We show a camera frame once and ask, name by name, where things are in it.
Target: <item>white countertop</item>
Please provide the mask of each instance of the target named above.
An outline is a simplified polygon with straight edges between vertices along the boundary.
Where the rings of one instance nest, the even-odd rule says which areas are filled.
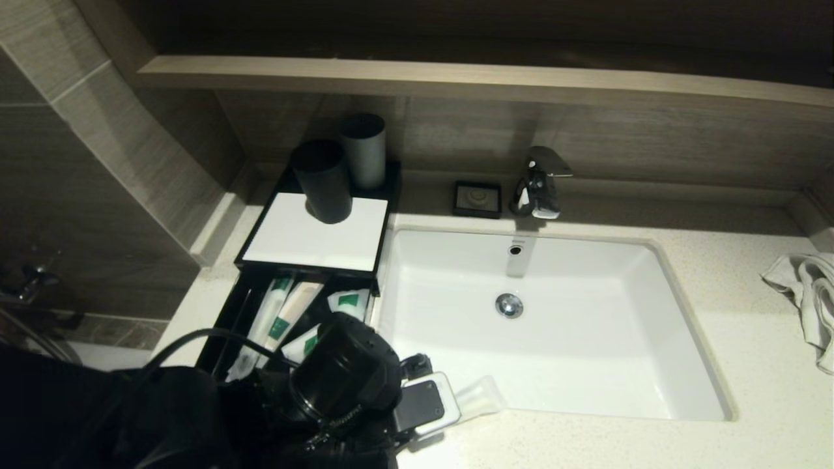
[[[423,203],[404,199],[400,208]],[[549,222],[540,235],[646,240],[660,247],[730,402],[732,420],[504,411],[453,427],[441,443],[423,451],[403,451],[400,467],[832,467],[831,377],[816,368],[816,352],[802,339],[796,308],[759,277],[779,255],[815,251],[783,209],[581,196],[565,197],[563,206],[563,219]],[[247,207],[218,263],[194,281],[158,350],[214,324],[237,277],[232,260],[260,210]],[[605,224],[595,223],[595,217]],[[426,214],[397,214],[392,223],[395,229],[515,229],[511,219]],[[202,341],[194,342],[167,363],[192,365],[201,347]]]

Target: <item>faucet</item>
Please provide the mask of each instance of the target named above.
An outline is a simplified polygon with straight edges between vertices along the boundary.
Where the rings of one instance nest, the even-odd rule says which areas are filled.
[[[525,175],[519,179],[510,198],[510,211],[538,219],[559,218],[561,207],[556,200],[554,178],[570,176],[573,176],[570,166],[553,149],[530,147]]]
[[[31,305],[46,286],[57,285],[60,280],[44,267],[24,265],[21,268],[23,281],[14,287],[0,285],[0,303],[13,305]]]

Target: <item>gray cup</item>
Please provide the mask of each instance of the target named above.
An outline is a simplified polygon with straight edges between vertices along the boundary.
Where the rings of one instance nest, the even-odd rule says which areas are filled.
[[[360,189],[385,181],[385,121],[374,114],[354,114],[339,123],[339,142],[348,158],[350,177]]]
[[[289,157],[313,216],[322,223],[338,223],[350,215],[348,172],[342,148],[333,140],[313,140],[301,144]]]

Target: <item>backsplash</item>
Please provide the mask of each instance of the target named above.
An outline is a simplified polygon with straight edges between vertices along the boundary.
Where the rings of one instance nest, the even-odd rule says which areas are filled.
[[[698,109],[218,91],[248,156],[268,176],[337,120],[377,113],[407,169],[514,174],[528,147],[576,176],[799,190],[834,159],[834,123]]]

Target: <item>green label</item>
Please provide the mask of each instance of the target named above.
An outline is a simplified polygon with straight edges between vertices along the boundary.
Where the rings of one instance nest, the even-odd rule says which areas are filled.
[[[287,285],[289,285],[289,281],[292,280],[289,277],[284,277],[283,279],[276,279],[275,282],[272,283],[271,290],[287,290]]]
[[[315,345],[316,345],[316,344],[318,344],[318,343],[319,343],[319,337],[318,337],[317,335],[314,335],[314,336],[310,337],[309,339],[307,339],[307,340],[304,342],[304,356],[309,355],[309,354],[310,354],[310,351],[311,351],[311,350],[313,349],[313,347],[315,347]]]
[[[356,306],[359,304],[359,294],[353,293],[352,295],[345,295],[339,297],[339,306],[341,305],[351,305]]]
[[[272,323],[272,328],[269,329],[269,336],[275,340],[278,340],[281,338],[284,332],[286,332],[288,327],[289,322],[281,318],[275,318],[275,322]]]

